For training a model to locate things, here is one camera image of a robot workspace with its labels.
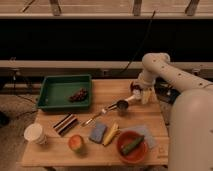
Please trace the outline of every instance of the white cup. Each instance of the white cup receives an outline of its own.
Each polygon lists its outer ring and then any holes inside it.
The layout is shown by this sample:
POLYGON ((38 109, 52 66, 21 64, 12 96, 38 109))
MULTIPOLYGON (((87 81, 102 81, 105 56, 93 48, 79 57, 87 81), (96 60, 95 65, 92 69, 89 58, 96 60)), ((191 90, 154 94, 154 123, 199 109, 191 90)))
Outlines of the white cup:
POLYGON ((36 144, 46 143, 46 135, 44 134, 44 129, 39 123, 29 125, 24 131, 24 138, 27 141, 34 142, 36 144))

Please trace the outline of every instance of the banana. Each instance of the banana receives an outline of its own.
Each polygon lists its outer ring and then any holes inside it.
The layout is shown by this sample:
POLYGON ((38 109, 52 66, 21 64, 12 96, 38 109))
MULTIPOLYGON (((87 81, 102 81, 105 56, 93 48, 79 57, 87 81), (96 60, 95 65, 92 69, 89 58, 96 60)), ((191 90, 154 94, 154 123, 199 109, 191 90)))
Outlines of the banana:
POLYGON ((104 146, 108 145, 111 142, 111 140, 113 139, 113 137, 116 135, 117 132, 118 132, 118 124, 114 123, 112 125, 112 127, 110 128, 110 130, 106 133, 106 136, 104 136, 102 144, 104 146))
POLYGON ((149 102, 152 90, 151 89, 144 89, 141 93, 142 93, 141 102, 142 102, 143 105, 145 105, 149 102))

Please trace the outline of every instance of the yellow banana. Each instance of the yellow banana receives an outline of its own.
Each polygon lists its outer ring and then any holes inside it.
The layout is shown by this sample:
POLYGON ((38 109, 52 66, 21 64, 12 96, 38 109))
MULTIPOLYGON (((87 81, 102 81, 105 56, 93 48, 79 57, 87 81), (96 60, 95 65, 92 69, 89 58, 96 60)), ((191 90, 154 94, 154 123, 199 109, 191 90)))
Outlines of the yellow banana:
POLYGON ((112 125, 112 127, 110 128, 110 130, 106 133, 106 136, 104 136, 102 144, 104 146, 108 145, 111 142, 111 140, 113 139, 113 137, 116 135, 117 132, 118 132, 118 124, 114 123, 112 125))

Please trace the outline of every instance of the green tray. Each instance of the green tray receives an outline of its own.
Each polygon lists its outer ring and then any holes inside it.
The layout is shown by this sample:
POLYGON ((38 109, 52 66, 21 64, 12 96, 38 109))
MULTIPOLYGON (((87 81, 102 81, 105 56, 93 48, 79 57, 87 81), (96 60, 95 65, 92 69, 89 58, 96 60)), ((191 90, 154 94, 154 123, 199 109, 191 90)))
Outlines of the green tray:
POLYGON ((43 111, 70 109, 88 109, 92 99, 92 81, 90 75, 66 75, 45 77, 37 108, 43 111), (84 101, 70 102, 69 97, 85 88, 88 95, 84 101))

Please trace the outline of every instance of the shelf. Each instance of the shelf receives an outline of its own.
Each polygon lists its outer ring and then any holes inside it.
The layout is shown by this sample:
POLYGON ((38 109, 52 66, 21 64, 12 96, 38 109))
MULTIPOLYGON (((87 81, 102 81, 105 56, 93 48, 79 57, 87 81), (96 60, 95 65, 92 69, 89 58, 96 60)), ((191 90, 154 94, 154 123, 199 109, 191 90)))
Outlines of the shelf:
POLYGON ((141 15, 133 15, 134 0, 58 0, 61 15, 52 14, 49 0, 35 0, 24 12, 21 12, 24 0, 1 0, 1 18, 150 18, 156 11, 159 19, 212 18, 213 1, 200 0, 196 14, 191 17, 185 14, 189 0, 142 0, 141 15))

